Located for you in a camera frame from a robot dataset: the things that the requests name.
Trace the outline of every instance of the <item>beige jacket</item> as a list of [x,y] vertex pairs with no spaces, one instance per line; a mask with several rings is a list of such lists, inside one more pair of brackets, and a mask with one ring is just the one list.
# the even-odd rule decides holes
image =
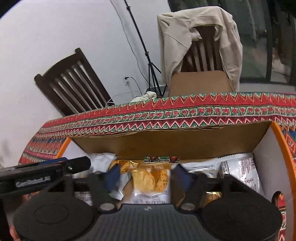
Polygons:
[[192,41],[201,39],[197,26],[214,25],[215,41],[220,41],[219,52],[223,70],[239,91],[242,71],[242,44],[232,15],[220,7],[199,7],[157,16],[161,45],[163,81],[170,84],[173,73],[181,71],[182,59]]

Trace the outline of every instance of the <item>white wall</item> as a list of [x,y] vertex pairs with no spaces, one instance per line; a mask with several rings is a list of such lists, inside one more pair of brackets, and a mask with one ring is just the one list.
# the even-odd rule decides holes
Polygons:
[[[113,0],[143,73],[147,60],[123,0]],[[166,0],[128,0],[152,61],[160,67],[156,15]],[[48,120],[61,115],[35,86],[44,72],[80,47],[113,97],[130,91],[123,78],[141,76],[120,20],[108,0],[22,0],[0,19],[0,161],[17,164],[26,144]],[[132,94],[115,97],[126,103]]]

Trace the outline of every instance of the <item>tripod stand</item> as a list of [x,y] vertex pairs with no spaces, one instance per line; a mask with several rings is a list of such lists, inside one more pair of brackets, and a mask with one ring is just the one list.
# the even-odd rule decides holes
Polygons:
[[143,41],[143,39],[142,39],[142,36],[141,36],[141,34],[140,34],[140,31],[139,31],[139,29],[138,29],[138,26],[137,26],[137,24],[136,24],[136,21],[135,21],[135,19],[134,19],[134,17],[133,17],[133,14],[131,13],[131,7],[128,5],[128,3],[126,2],[126,0],[124,0],[124,3],[126,4],[126,9],[128,10],[128,12],[129,12],[129,14],[130,14],[130,16],[131,16],[131,19],[132,19],[132,21],[133,21],[133,24],[134,24],[135,27],[136,27],[137,33],[138,33],[138,35],[139,35],[139,38],[140,38],[140,40],[141,40],[141,43],[142,43],[143,48],[144,48],[144,51],[145,51],[145,55],[146,55],[147,60],[148,60],[148,83],[149,83],[149,91],[150,91],[151,86],[152,86],[152,85],[151,85],[151,80],[150,80],[150,75],[151,75],[151,77],[152,77],[152,81],[153,81],[153,86],[152,86],[152,87],[154,88],[154,91],[156,92],[157,96],[159,96],[159,97],[163,97],[167,85],[165,85],[165,88],[164,88],[163,93],[162,93],[162,92],[161,92],[161,89],[160,89],[160,87],[159,87],[159,83],[158,83],[158,81],[157,81],[157,77],[156,77],[156,75],[155,75],[154,68],[155,68],[159,73],[161,73],[161,71],[155,66],[154,63],[151,62],[150,57],[149,57],[149,52],[148,52],[147,49],[146,49],[146,46],[145,46],[145,44],[144,44],[144,41]]

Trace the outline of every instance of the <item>chair backrest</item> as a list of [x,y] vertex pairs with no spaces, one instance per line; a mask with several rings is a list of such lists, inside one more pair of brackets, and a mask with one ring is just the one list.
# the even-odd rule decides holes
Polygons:
[[219,53],[219,42],[214,41],[215,27],[196,27],[202,40],[192,42],[183,58],[181,72],[223,71]]
[[34,79],[43,94],[64,115],[103,108],[112,101],[80,48]]

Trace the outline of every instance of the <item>cardboard seat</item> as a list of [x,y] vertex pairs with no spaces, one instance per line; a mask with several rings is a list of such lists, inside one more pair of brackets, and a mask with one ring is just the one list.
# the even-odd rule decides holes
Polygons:
[[221,70],[175,73],[170,80],[168,96],[212,92],[235,92],[225,72]]

